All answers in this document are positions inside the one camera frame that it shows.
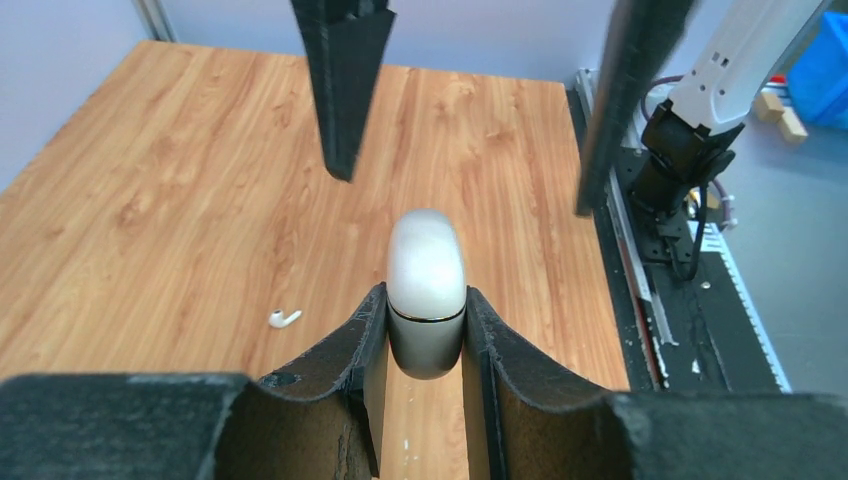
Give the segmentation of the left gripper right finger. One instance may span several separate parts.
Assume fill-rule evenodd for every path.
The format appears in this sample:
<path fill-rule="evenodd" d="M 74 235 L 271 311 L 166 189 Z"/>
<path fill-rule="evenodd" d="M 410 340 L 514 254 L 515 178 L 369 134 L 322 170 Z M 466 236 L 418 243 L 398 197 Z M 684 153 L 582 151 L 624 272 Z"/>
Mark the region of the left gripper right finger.
<path fill-rule="evenodd" d="M 847 402 L 824 394 L 610 391 L 469 288 L 463 407 L 473 479 L 843 479 Z"/>

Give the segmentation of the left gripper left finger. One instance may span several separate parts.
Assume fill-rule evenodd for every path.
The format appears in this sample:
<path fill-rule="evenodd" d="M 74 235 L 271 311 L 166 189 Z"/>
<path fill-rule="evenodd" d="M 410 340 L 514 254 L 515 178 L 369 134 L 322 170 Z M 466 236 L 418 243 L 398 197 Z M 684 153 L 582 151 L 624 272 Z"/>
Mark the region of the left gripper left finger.
<path fill-rule="evenodd" d="M 28 374 L 1 385 L 5 479 L 371 479 L 387 291 L 299 357 L 240 373 Z"/>

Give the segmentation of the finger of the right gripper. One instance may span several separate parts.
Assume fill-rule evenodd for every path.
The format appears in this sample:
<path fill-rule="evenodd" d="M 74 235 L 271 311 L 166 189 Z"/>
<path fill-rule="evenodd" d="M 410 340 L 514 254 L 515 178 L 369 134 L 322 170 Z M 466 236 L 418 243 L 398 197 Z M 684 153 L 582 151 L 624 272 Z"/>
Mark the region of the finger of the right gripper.
<path fill-rule="evenodd" d="M 604 202 L 613 150 L 620 146 L 639 100 L 684 36 L 695 5 L 685 0 L 615 3 L 581 150 L 576 215 L 588 217 Z"/>
<path fill-rule="evenodd" d="M 325 168 L 350 183 L 396 13 L 386 0 L 290 4 L 307 57 Z"/>

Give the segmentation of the white earbud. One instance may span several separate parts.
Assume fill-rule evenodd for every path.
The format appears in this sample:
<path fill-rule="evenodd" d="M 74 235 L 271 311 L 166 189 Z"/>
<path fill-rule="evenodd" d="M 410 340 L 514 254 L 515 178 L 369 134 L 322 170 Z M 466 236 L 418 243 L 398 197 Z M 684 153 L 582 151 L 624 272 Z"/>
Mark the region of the white earbud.
<path fill-rule="evenodd" d="M 277 309 L 271 312 L 268 317 L 268 324 L 275 329 L 283 329 L 298 320 L 302 315 L 301 310 L 295 310 L 293 313 L 286 314 L 283 310 Z"/>

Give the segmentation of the white earbud charging case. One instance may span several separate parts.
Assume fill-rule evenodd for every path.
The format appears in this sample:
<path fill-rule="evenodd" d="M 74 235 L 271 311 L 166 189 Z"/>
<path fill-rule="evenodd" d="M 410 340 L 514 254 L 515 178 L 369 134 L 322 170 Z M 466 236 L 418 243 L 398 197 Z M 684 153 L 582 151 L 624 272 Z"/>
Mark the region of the white earbud charging case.
<path fill-rule="evenodd" d="M 418 380 L 446 375 L 463 344 L 467 284 L 458 234 L 434 209 L 394 225 L 387 261 L 390 344 L 400 370 Z"/>

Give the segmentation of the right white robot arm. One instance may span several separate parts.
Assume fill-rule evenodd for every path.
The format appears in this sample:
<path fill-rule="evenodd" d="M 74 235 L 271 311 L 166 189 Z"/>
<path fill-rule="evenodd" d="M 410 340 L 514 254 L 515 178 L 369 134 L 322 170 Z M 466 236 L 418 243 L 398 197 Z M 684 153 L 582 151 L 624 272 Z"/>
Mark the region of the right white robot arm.
<path fill-rule="evenodd" d="M 820 1 L 737 1 L 692 68 L 649 117 L 649 153 L 630 194 L 656 220 L 673 216 L 693 188 L 705 190 L 733 159 L 755 97 L 784 52 L 819 16 Z M 354 176 L 372 96 L 395 15 L 385 1 L 296 1 L 323 161 Z M 581 160 L 576 212 L 600 205 L 613 151 L 682 37 L 689 1 L 620 1 L 611 14 L 594 113 Z"/>

